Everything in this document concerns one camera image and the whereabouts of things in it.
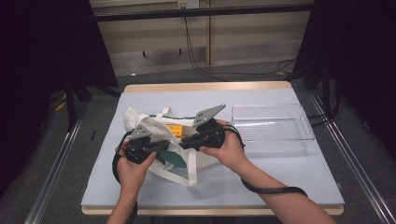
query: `clear plastic container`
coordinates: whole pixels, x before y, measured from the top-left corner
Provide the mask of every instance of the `clear plastic container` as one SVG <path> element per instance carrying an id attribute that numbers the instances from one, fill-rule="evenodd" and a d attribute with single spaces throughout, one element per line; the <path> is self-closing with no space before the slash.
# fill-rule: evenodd
<path id="1" fill-rule="evenodd" d="M 315 139 L 299 104 L 234 105 L 232 111 L 247 153 L 303 153 Z"/>

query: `table surface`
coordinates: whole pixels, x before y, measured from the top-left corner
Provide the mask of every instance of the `table surface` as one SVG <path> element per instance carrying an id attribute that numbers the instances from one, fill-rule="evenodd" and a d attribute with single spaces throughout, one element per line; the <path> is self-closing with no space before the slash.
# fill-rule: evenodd
<path id="1" fill-rule="evenodd" d="M 176 92 L 178 92 L 178 94 L 180 94 L 181 92 L 183 92 L 183 96 L 190 96 L 190 97 L 199 97 L 201 95 L 203 96 L 207 96 L 208 94 L 216 94 L 218 97 L 221 98 L 221 94 L 223 92 L 233 92 L 233 91 L 239 91 L 238 93 L 234 93 L 235 94 L 235 101 L 244 101 L 244 97 L 246 96 L 240 96 L 241 93 L 249 93 L 252 96 L 256 96 L 256 94 L 262 94 L 262 91 L 266 91 L 265 95 L 267 95 L 268 99 L 277 99 L 280 103 L 298 103 L 298 99 L 295 96 L 295 93 L 291 87 L 291 85 L 288 82 L 216 82 L 216 83 L 178 83 L 178 84 L 145 84 L 145 85 L 130 85 L 127 86 L 125 88 L 124 94 L 122 97 L 131 97 L 133 96 L 135 97 L 148 97 L 148 99 L 143 99 L 140 98 L 142 102 L 146 102 L 147 100 L 153 100 L 150 99 L 150 97 L 158 97 L 159 95 L 172 95 L 172 94 L 176 94 Z M 260 99 L 261 102 L 265 102 L 265 103 L 273 103 L 273 101 L 268 100 L 268 99 Z M 247 97 L 246 102 L 252 102 L 254 100 L 258 100 L 257 98 L 254 99 L 249 99 L 249 97 Z M 156 99 L 157 104 L 161 103 L 161 99 Z M 195 107 L 197 105 L 191 105 L 192 103 L 189 103 L 188 105 L 185 105 L 186 107 L 190 108 L 190 107 Z M 150 104 L 143 104 L 140 103 L 140 106 L 148 106 Z M 224 114 L 219 114 L 220 119 L 223 118 L 228 118 L 230 117 L 230 114 L 228 114 L 229 112 L 225 111 Z M 107 147 L 106 146 L 106 139 L 104 142 L 104 145 L 102 148 Z M 314 140 L 313 146 L 310 147 L 309 149 L 310 152 L 308 152 L 308 156 L 307 157 L 299 157 L 298 159 L 295 158 L 271 158 L 268 159 L 266 158 L 266 163 L 269 164 L 273 164 L 272 167 L 275 166 L 276 164 L 279 164 L 280 162 L 287 162 L 287 163 L 291 163 L 291 162 L 297 162 L 296 164 L 299 163 L 308 163 L 314 167 L 305 167 L 306 169 L 311 169 L 315 168 L 315 169 L 319 169 L 319 173 L 325 173 L 325 175 L 327 175 L 326 180 L 330 179 L 331 183 L 326 183 L 326 186 L 331 186 L 329 189 L 324 189 L 324 190 L 328 190 L 329 192 L 332 193 L 331 197 L 332 198 L 336 198 L 335 201 L 332 201 L 331 203 L 326 203 L 328 199 L 322 199 L 319 198 L 318 196 L 315 196 L 316 192 L 314 192 L 313 190 L 311 190 L 309 188 L 309 184 L 307 183 L 303 183 L 301 182 L 301 180 L 297 180 L 297 179 L 293 179 L 291 180 L 291 184 L 296 184 L 296 186 L 300 186 L 303 187 L 303 189 L 307 189 L 307 193 L 308 195 L 312 195 L 312 199 L 313 200 L 317 200 L 318 203 L 331 215 L 340 215 L 343 213 L 344 211 L 344 207 L 343 207 L 343 199 L 341 197 L 341 194 L 338 191 L 338 188 L 335 185 L 335 182 L 332 178 L 332 175 L 330 173 L 330 170 L 327 166 L 326 161 L 323 158 L 323 155 L 321 154 L 320 149 L 318 148 L 318 144 L 316 142 L 316 140 Z M 269 173 L 271 175 L 274 175 L 276 178 L 284 178 L 284 176 L 282 175 L 281 172 L 279 171 L 275 171 L 274 169 L 272 169 L 271 167 L 268 167 L 268 164 L 263 165 L 262 164 L 262 158 L 250 158 L 253 160 L 253 162 L 256 162 L 257 165 L 259 167 L 261 167 L 262 169 L 265 169 L 266 171 L 269 171 Z M 283 168 L 284 172 L 289 172 L 288 168 Z M 199 181 L 202 181 L 204 183 L 206 180 L 210 179 L 210 177 L 207 177 L 205 175 L 205 172 L 198 173 L 199 175 Z M 308 175 L 304 175 L 302 174 L 302 177 L 305 179 L 309 179 L 310 182 L 315 181 L 316 178 L 318 178 L 317 175 L 315 174 L 308 174 Z M 149 191 L 150 188 L 152 188 L 153 185 L 158 185 L 158 184 L 162 184 L 163 187 L 169 188 L 169 190 L 174 189 L 174 188 L 179 188 L 179 191 L 182 192 L 183 190 L 186 190 L 188 193 L 191 193 L 191 189 L 186 189 L 186 187 L 183 186 L 176 186 L 175 187 L 175 183 L 164 183 L 164 181 L 159 180 L 159 177 L 153 176 L 153 175 L 148 175 L 148 179 L 145 182 L 145 185 L 143 186 L 142 190 L 145 191 Z M 230 184 L 230 186 L 238 186 L 238 184 L 232 182 Z M 84 199 L 86 199 L 86 194 L 91 194 L 92 191 L 96 191 L 97 188 L 92 186 L 92 183 L 87 187 L 86 193 L 84 194 Z M 236 189 L 230 188 L 229 189 L 230 192 L 232 192 L 233 190 L 239 190 L 238 187 L 236 187 Z M 112 190 L 113 192 L 115 192 L 115 195 L 110 195 L 109 197 L 115 197 L 115 199 L 117 199 L 117 193 L 118 191 L 116 190 Z M 244 193 L 249 193 L 247 190 L 245 190 L 245 192 L 241 193 L 241 197 L 244 196 Z M 147 215 L 147 216 L 270 216 L 273 215 L 274 213 L 262 202 L 260 202 L 260 199 L 250 199 L 249 197 L 247 197 L 247 200 L 245 202 L 243 202 L 243 198 L 240 199 L 240 201 L 238 201 L 239 205 L 233 205 L 230 206 L 229 204 L 227 205 L 221 205 L 221 203 L 219 204 L 213 204 L 209 203 L 209 201 L 207 202 L 191 202 L 190 205 L 186 206 L 186 204 L 174 204 L 173 206 L 165 206 L 165 203 L 163 204 L 163 206 L 161 206 L 161 202 L 158 201 L 156 203 L 158 203 L 158 206 L 152 206 L 149 203 L 145 203 L 145 201 L 147 200 L 142 200 L 142 198 L 148 199 L 149 201 L 156 201 L 157 199 L 155 198 L 150 198 L 148 196 L 148 194 L 146 192 L 140 192 L 139 194 L 139 203 L 141 204 L 141 206 L 139 207 L 139 211 L 138 214 L 139 215 Z M 218 199 L 222 199 L 223 201 L 227 201 L 226 197 L 230 198 L 230 195 L 224 195 L 224 198 L 219 197 Z M 108 204 L 104 204 L 104 203 L 98 203 L 97 205 L 95 205 L 95 203 L 87 203 L 87 200 L 85 200 L 84 202 L 81 203 L 82 204 L 82 211 L 84 214 L 87 215 L 108 215 L 111 213 L 111 210 L 113 208 L 113 203 L 114 202 L 110 202 Z"/>

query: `white table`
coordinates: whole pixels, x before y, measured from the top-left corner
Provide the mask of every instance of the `white table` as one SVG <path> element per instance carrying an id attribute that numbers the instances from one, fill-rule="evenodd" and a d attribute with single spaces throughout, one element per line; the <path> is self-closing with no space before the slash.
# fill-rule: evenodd
<path id="1" fill-rule="evenodd" d="M 156 114 L 170 106 L 181 117 L 226 104 L 216 119 L 231 120 L 233 105 L 298 104 L 288 82 L 181 83 L 128 86 L 110 124 L 98 159 L 93 166 L 81 206 L 87 215 L 109 215 L 120 185 L 111 171 L 114 148 L 125 133 L 126 109 Z M 304 189 L 331 215 L 344 211 L 344 200 L 316 140 L 302 156 L 251 156 L 250 160 L 289 186 Z M 221 164 L 198 170 L 198 185 L 187 188 L 148 173 L 139 192 L 138 215 L 144 216 L 271 216 L 262 200 L 242 185 L 240 178 Z"/>

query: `white bag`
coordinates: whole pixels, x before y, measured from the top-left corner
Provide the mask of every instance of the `white bag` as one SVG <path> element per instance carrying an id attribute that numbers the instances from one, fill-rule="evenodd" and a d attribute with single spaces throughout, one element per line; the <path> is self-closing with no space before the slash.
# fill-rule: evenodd
<path id="1" fill-rule="evenodd" d="M 178 140 L 165 126 L 166 124 L 178 124 L 185 127 L 190 127 L 185 131 L 186 135 L 190 135 L 193 134 L 193 131 L 195 130 L 191 127 L 193 121 L 194 118 L 172 118 L 169 107 L 165 108 L 162 113 L 157 114 L 155 118 L 152 118 L 149 115 L 143 114 L 142 112 L 129 107 L 123 120 L 124 127 L 127 132 L 134 129 L 138 124 L 142 124 L 152 132 L 152 135 L 150 136 L 151 142 L 157 142 L 160 140 L 170 141 L 168 150 L 176 152 L 183 158 L 184 162 L 186 162 L 188 177 L 186 178 L 182 175 L 172 173 L 171 170 L 174 168 L 174 165 L 170 162 L 162 164 L 161 162 L 155 160 L 148 169 L 156 175 L 186 187 L 194 187 L 197 185 L 198 167 L 205 167 L 219 162 L 216 158 L 207 156 L 202 152 L 197 152 L 194 148 L 183 149 L 178 145 L 180 140 Z"/>

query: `wooden table edge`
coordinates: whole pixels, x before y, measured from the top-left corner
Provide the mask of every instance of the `wooden table edge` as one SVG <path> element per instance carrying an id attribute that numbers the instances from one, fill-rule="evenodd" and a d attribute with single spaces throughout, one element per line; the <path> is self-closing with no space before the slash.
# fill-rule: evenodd
<path id="1" fill-rule="evenodd" d="M 291 89 L 291 85 L 287 81 L 136 84 L 136 85 L 126 86 L 124 92 L 230 91 L 230 90 L 261 90 L 261 89 Z"/>
<path id="2" fill-rule="evenodd" d="M 340 216 L 344 213 L 344 206 L 322 205 L 329 215 Z M 113 207 L 90 207 L 81 206 L 81 211 L 85 215 L 108 216 Z M 265 217 L 274 216 L 274 212 L 269 208 L 139 208 L 139 216 L 153 217 Z"/>

